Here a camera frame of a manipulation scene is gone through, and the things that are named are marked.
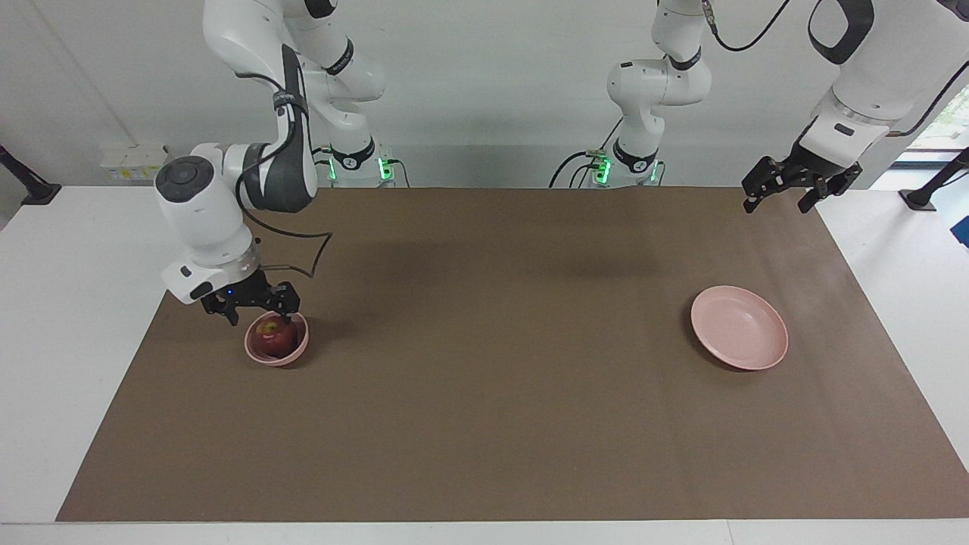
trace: plate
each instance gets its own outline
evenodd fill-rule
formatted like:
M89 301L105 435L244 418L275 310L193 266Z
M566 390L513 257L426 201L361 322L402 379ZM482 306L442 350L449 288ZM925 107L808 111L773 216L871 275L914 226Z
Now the plate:
M770 369L787 355L788 331L781 315L743 288L704 291L693 301L690 318L703 346L729 366Z

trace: blue object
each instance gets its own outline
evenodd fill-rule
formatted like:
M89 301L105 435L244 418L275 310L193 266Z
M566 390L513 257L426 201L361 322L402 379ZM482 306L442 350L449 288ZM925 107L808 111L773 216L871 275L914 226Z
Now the blue object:
M965 246L969 247L969 217L958 222L953 227L953 235Z

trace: black stand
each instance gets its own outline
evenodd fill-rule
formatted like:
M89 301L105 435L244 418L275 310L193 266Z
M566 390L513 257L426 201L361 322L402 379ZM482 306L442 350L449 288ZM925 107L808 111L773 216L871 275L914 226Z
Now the black stand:
M953 178L962 169L969 168L969 147L963 149L951 163L945 166L939 174L929 181L922 189L912 191L908 189L903 189L898 192L902 196L902 200L905 204L909 206L912 210L916 211L926 211L934 212L935 207L932 205L932 195L936 191L946 186L949 180Z
M30 170L26 165L16 160L5 147L0 145L0 165L7 167L16 179L27 188L27 198L22 204L26 206L47 205L54 200L61 186L56 183L47 183L46 180L37 176L37 173Z

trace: bowl containing apple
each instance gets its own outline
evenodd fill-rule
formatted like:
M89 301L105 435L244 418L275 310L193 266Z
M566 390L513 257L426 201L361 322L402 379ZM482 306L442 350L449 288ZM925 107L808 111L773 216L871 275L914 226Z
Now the bowl containing apple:
M245 353L256 363L281 368L299 359L309 344L306 318L296 313L289 323L275 312L267 312L245 332Z

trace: table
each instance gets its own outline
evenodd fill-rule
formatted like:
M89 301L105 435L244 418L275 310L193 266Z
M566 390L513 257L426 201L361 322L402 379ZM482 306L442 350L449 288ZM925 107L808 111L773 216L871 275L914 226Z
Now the table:
M829 229L964 464L969 397L969 255L932 214L891 192L852 192L820 206ZM151 188L65 188L22 210L0 234L0 542L266 541L346 543L964 542L962 521L769 521L497 525L51 525L165 288L180 251ZM106 313L97 320L92 308ZM38 309L60 339L33 344L20 313ZM86 346L68 350L67 346ZM793 538L785 537L786 542Z

